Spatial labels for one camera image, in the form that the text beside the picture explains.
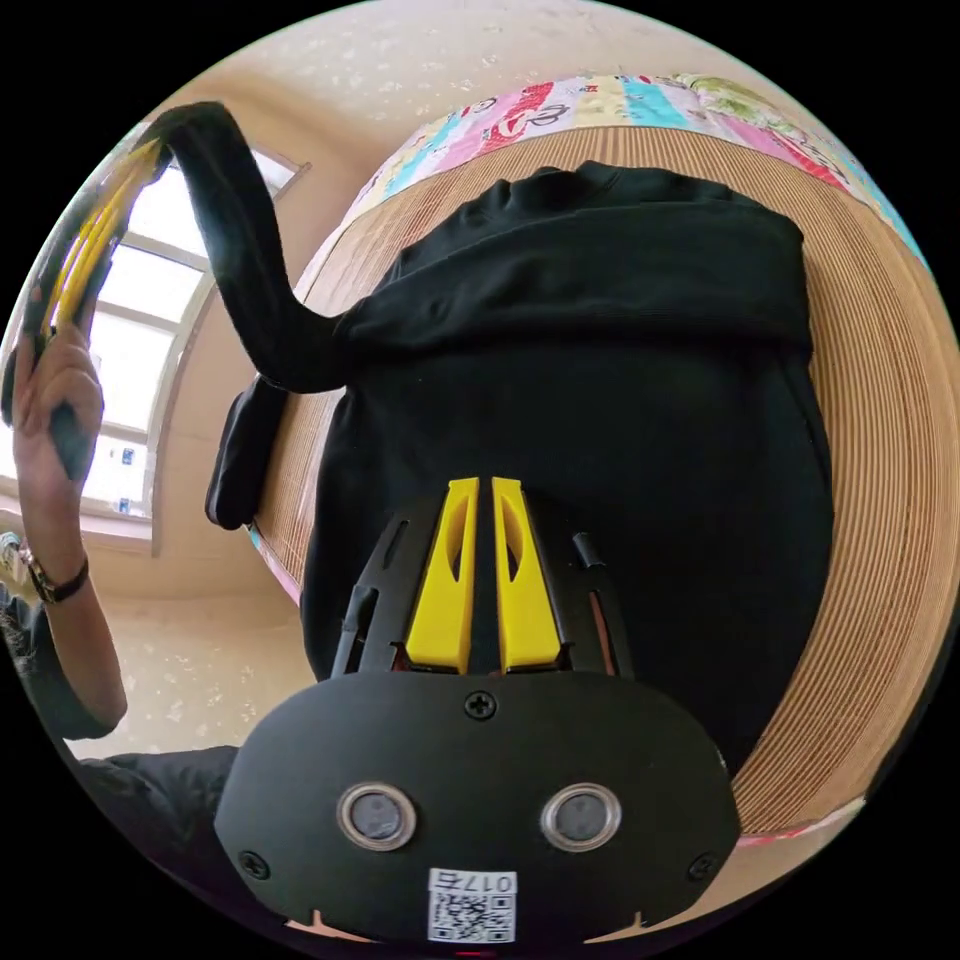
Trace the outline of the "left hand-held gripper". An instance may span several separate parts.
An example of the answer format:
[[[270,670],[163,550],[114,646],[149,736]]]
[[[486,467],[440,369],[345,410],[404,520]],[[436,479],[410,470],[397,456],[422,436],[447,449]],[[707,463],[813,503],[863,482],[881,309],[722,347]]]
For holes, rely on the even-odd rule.
[[[20,380],[30,380],[67,323],[102,291],[141,193],[169,166],[161,123],[135,127],[90,174],[44,241],[14,310],[15,343],[2,376],[2,420],[17,418]]]

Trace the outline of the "person's left hand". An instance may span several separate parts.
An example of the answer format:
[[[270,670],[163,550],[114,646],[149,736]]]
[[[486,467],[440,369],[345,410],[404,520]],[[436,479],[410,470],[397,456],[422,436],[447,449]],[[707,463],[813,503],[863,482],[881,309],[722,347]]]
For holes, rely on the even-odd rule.
[[[51,418],[62,405],[75,415],[83,453],[72,479],[58,456]],[[42,355],[25,337],[17,349],[13,388],[13,453],[25,538],[34,559],[56,586],[83,567],[80,511],[104,410],[103,392],[83,328],[58,330]]]

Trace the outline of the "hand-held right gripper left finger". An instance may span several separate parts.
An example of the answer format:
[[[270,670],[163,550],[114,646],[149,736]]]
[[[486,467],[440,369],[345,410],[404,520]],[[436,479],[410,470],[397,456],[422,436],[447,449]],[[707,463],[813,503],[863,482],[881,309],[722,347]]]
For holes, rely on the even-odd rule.
[[[405,641],[407,657],[416,669],[467,671],[479,487],[477,477],[448,484]]]

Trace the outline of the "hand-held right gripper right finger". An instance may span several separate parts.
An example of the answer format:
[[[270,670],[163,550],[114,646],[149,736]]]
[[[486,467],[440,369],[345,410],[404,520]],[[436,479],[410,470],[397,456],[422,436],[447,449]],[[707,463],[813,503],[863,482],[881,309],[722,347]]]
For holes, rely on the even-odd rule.
[[[501,669],[552,669],[561,639],[543,573],[534,521],[516,479],[491,479]]]

